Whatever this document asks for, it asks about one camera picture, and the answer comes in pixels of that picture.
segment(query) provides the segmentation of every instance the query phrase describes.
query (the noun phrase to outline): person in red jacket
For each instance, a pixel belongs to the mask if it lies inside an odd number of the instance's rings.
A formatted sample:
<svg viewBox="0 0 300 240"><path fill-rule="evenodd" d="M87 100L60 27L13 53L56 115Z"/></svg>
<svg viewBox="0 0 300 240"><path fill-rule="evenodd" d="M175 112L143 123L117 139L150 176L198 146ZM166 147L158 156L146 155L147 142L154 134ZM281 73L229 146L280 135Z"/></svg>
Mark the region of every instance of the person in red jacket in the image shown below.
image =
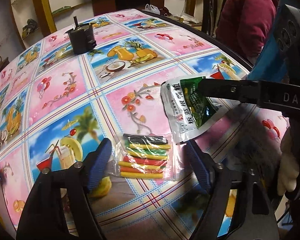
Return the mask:
<svg viewBox="0 0 300 240"><path fill-rule="evenodd" d="M274 21L279 0L227 0L216 38L255 63Z"/></svg>

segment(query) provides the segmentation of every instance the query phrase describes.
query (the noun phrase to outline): screw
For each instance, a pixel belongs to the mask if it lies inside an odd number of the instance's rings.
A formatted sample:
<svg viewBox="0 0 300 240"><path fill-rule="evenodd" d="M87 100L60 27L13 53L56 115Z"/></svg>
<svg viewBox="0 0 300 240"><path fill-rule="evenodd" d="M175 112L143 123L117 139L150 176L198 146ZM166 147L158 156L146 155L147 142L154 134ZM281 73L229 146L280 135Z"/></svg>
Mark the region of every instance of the screw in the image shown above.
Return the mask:
<svg viewBox="0 0 300 240"><path fill-rule="evenodd" d="M47 174L48 172L50 172L50 169L49 168L44 168L41 172L43 174Z"/></svg>
<svg viewBox="0 0 300 240"><path fill-rule="evenodd" d="M76 163L74 163L74 165L73 165L75 168L81 168L82 167L82 162L76 162Z"/></svg>
<svg viewBox="0 0 300 240"><path fill-rule="evenodd" d="M223 164L222 163L217 163L217 169L222 170L223 169Z"/></svg>

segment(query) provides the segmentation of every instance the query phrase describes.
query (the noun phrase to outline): glove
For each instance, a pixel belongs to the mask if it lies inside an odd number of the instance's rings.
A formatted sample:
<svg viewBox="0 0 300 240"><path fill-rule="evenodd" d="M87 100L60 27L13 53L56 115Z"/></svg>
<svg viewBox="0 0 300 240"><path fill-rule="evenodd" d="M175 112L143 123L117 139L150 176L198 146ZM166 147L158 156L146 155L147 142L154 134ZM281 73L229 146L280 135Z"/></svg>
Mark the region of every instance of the glove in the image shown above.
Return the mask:
<svg viewBox="0 0 300 240"><path fill-rule="evenodd" d="M291 152L292 137L290 127L286 130L280 149L282 151L280 168L278 173L277 193L279 196L288 191L292 192L297 186L297 177L299 175L299 163Z"/></svg>

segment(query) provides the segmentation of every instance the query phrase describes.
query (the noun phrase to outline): blue gripper pad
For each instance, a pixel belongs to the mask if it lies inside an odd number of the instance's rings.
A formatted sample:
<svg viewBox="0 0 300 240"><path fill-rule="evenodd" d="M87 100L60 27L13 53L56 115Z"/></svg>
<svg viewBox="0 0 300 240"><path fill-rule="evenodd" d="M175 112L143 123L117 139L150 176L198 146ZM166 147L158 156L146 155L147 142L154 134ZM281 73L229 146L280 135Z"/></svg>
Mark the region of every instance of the blue gripper pad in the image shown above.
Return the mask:
<svg viewBox="0 0 300 240"><path fill-rule="evenodd" d="M189 158L191 167L196 175L199 185L211 193L212 183L214 181L214 169L212 167L213 160L207 153L203 153L194 140L190 140L186 145L186 155Z"/></svg>
<svg viewBox="0 0 300 240"><path fill-rule="evenodd" d="M92 190L98 186L100 180L104 175L104 171L108 160L112 153L111 141L104 138L97 150L88 154L83 161L84 166L88 172L88 189Z"/></svg>

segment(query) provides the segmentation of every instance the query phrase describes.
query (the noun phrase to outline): blue fabric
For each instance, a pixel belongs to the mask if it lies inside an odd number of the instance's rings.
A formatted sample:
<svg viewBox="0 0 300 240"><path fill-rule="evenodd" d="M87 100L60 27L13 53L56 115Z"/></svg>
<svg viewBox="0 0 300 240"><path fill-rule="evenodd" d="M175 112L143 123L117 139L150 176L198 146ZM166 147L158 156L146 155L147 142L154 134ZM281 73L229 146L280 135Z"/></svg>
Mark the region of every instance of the blue fabric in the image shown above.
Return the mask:
<svg viewBox="0 0 300 240"><path fill-rule="evenodd" d="M274 28L277 24L281 13L281 8L284 4L298 7L295 0L280 0L277 9L277 15L272 25L268 40L258 57L253 70L247 76L250 80L267 80L273 82L281 82L287 73L287 66L279 54L279 47L273 36Z"/></svg>

